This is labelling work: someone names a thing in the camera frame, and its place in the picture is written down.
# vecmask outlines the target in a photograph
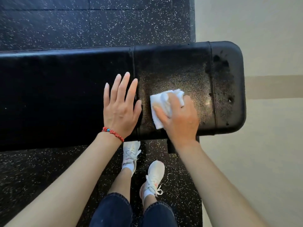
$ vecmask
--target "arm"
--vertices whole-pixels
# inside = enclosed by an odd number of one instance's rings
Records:
[[[193,179],[212,226],[268,226],[195,140],[199,119],[191,98],[184,96],[183,108],[174,94],[169,100],[172,118],[158,105],[154,109]]]
[[[123,138],[131,134],[141,113],[141,101],[133,106],[137,79],[124,101],[129,76],[126,73],[122,81],[121,75],[116,77],[111,98],[109,85],[104,89],[104,125]],[[6,226],[76,226],[102,171],[120,145],[113,134],[99,133],[81,156]]]

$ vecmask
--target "shoelace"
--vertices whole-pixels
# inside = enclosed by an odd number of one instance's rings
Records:
[[[152,192],[154,193],[154,195],[157,197],[158,195],[162,195],[163,194],[163,190],[161,190],[161,186],[159,186],[159,188],[156,187],[154,180],[150,179],[148,175],[146,175],[146,182],[147,185],[146,187]]]
[[[132,163],[133,161],[137,160],[137,157],[141,153],[141,150],[138,150],[136,154],[134,153],[134,150],[134,144],[132,144],[131,148],[126,152],[125,160],[123,163]]]

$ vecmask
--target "speckled black flooring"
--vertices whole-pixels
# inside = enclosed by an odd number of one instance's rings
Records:
[[[0,51],[195,41],[193,0],[0,0]],[[158,159],[166,171],[164,194],[179,226],[202,226],[201,199],[165,140],[142,141],[131,184],[133,226],[142,204],[138,191],[149,164]],[[86,146],[20,151],[0,150],[0,226],[59,177]],[[94,210],[121,170],[119,148],[102,173],[78,226],[88,226]]]

